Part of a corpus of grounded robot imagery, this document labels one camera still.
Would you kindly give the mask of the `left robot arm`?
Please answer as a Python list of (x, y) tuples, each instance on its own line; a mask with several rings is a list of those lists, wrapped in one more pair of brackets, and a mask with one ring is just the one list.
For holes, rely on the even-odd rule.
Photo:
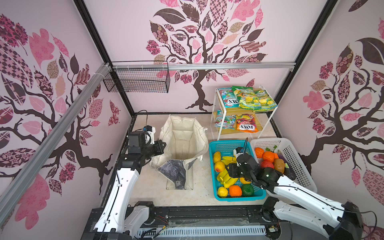
[(132, 240), (145, 222), (154, 219), (152, 202), (139, 202), (130, 213), (127, 209), (142, 168), (152, 157), (162, 155), (167, 145), (155, 139), (155, 132), (154, 127), (145, 126), (127, 135), (107, 203), (83, 240)]

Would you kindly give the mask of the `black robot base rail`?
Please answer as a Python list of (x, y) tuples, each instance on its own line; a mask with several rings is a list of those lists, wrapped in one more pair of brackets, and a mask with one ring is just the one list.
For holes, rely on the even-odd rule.
[(81, 236), (83, 240), (323, 240), (319, 233), (292, 221), (262, 218), (260, 205), (155, 207), (143, 202), (128, 206), (123, 231), (98, 232), (104, 216), (93, 209)]

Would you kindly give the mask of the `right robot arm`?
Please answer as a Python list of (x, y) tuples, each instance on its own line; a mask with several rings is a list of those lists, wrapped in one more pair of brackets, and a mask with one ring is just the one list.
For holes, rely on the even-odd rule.
[(240, 154), (237, 162), (226, 169), (230, 177), (243, 177), (275, 195), (267, 198), (260, 209), (263, 220), (293, 222), (330, 240), (362, 239), (362, 214), (355, 204), (341, 204), (320, 196), (274, 168), (263, 168), (246, 153)]

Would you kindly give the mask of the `yellow red peach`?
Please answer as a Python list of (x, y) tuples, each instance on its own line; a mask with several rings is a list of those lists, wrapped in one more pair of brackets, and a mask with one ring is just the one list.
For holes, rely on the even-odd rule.
[(217, 173), (221, 173), (226, 169), (226, 165), (222, 161), (218, 161), (214, 164), (214, 170)]

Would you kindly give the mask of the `orange fruit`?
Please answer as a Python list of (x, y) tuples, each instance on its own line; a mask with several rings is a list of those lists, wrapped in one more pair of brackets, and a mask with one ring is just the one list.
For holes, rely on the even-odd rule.
[(237, 198), (242, 196), (243, 191), (240, 186), (232, 185), (229, 187), (229, 194), (231, 198)]

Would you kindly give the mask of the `beige canvas grocery bag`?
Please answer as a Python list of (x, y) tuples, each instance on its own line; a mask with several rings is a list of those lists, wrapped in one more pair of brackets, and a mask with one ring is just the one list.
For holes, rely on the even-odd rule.
[(161, 128), (164, 153), (152, 158), (150, 166), (167, 179), (167, 190), (194, 188), (193, 165), (208, 151), (207, 128), (197, 119), (170, 115)]

